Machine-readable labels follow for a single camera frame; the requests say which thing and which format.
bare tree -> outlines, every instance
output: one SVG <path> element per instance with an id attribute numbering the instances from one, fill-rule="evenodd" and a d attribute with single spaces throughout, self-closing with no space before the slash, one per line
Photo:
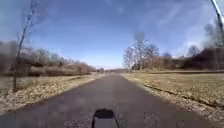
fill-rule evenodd
<path id="1" fill-rule="evenodd" d="M 215 25 L 207 24 L 205 26 L 206 36 L 208 37 L 208 41 L 206 41 L 205 47 L 215 47 L 215 48 L 223 48 L 224 42 L 222 40 L 222 33 L 220 31 L 218 21 L 215 21 Z"/>
<path id="2" fill-rule="evenodd" d="M 137 63 L 140 63 L 140 70 L 143 69 L 143 55 L 144 55 L 144 47 L 145 47 L 145 35 L 143 32 L 137 32 L 134 35 L 135 44 L 134 44 L 134 51 L 135 51 L 135 60 Z"/>
<path id="3" fill-rule="evenodd" d="M 17 76 L 18 76 L 18 68 L 19 68 L 19 60 L 21 54 L 21 48 L 23 46 L 24 41 L 28 38 L 31 34 L 32 28 L 36 25 L 40 24 L 45 17 L 45 13 L 43 12 L 43 8 L 41 7 L 40 0 L 30 0 L 28 9 L 25 12 L 24 17 L 21 17 L 21 20 L 24 21 L 22 25 L 21 34 L 18 35 L 18 42 L 19 46 L 16 53 L 16 60 L 15 60 L 15 72 L 13 78 L 13 92 L 17 90 Z"/>
<path id="4" fill-rule="evenodd" d="M 200 52 L 200 50 L 197 48 L 197 46 L 192 45 L 189 50 L 188 50 L 188 56 L 190 57 L 194 57 L 196 56 L 198 53 Z"/>
<path id="5" fill-rule="evenodd" d="M 123 57 L 123 61 L 124 61 L 124 65 L 127 68 L 131 69 L 131 66 L 134 63 L 134 49 L 133 48 L 128 47 L 125 50 L 124 57 Z"/>
<path id="6" fill-rule="evenodd" d="M 163 65 L 164 68 L 171 68 L 172 66 L 172 56 L 168 52 L 163 54 Z"/>
<path id="7" fill-rule="evenodd" d="M 146 45 L 144 48 L 144 57 L 146 61 L 146 65 L 149 68 L 155 67 L 159 56 L 159 48 L 154 44 Z"/>

grass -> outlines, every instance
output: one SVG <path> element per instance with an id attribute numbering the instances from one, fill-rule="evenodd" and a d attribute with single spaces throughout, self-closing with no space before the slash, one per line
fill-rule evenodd
<path id="1" fill-rule="evenodd" d="M 126 78 L 182 97 L 224 107 L 223 74 L 125 74 Z"/>
<path id="2" fill-rule="evenodd" d="M 90 82 L 103 75 L 63 76 L 63 77 L 25 77 L 20 78 L 18 84 L 22 88 L 15 93 L 0 96 L 0 114 L 15 110 L 24 105 L 58 95 L 84 83 Z M 1 78 L 1 90 L 12 78 Z"/>

asphalt road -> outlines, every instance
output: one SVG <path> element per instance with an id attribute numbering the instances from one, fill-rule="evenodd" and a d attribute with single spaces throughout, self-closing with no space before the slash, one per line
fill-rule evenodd
<path id="1" fill-rule="evenodd" d="M 0 128 L 90 128 L 95 110 L 112 109 L 121 128 L 208 128 L 183 108 L 111 75 L 0 116 Z"/>

blue sky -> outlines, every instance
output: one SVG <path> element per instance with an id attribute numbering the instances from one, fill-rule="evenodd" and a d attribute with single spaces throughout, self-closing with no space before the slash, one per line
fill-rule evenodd
<path id="1" fill-rule="evenodd" d="M 27 1 L 0 0 L 0 40 L 16 39 Z M 224 0 L 217 2 L 223 12 Z M 136 31 L 160 53 L 180 56 L 190 45 L 201 48 L 204 26 L 215 18 L 209 0 L 48 0 L 46 12 L 29 45 L 104 68 L 122 67 Z"/>

gravel shoulder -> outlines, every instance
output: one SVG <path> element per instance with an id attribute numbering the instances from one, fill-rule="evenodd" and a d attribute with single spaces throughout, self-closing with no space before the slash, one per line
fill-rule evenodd
<path id="1" fill-rule="evenodd" d="M 122 76 L 124 76 L 126 79 L 130 81 L 137 83 L 136 85 L 138 85 L 139 87 L 143 88 L 144 90 L 148 91 L 149 93 L 153 95 L 159 96 L 170 103 L 175 103 L 178 106 L 183 107 L 189 111 L 194 111 L 198 113 L 199 115 L 209 119 L 210 121 L 215 122 L 216 124 L 220 126 L 224 126 L 224 111 L 222 109 L 210 107 L 208 105 L 205 105 L 203 103 L 200 103 L 194 100 L 182 98 L 184 94 L 189 94 L 185 96 L 198 97 L 198 99 L 203 99 L 203 96 L 204 96 L 205 100 L 213 99 L 217 97 L 218 100 L 222 100 L 224 90 L 222 89 L 223 86 L 221 86 L 221 82 L 222 82 L 222 80 L 220 79 L 221 76 L 217 77 L 217 74 L 216 75 L 211 75 L 211 74 L 198 75 L 197 74 L 193 76 L 185 75 L 184 77 L 184 75 L 180 75 L 180 74 L 164 75 L 164 74 L 140 74 L 140 73 L 135 74 L 134 73 L 134 74 L 122 74 Z M 213 81 L 213 82 L 216 81 L 216 82 L 213 84 L 209 84 L 210 82 L 207 82 L 207 84 L 205 84 L 206 80 Z"/>
<path id="2" fill-rule="evenodd" d="M 16 93 L 8 92 L 0 95 L 0 114 L 50 98 L 103 76 L 102 74 L 95 74 L 69 77 L 21 78 L 18 82 L 20 90 Z M 3 91 L 6 88 L 8 87 L 1 85 Z"/>

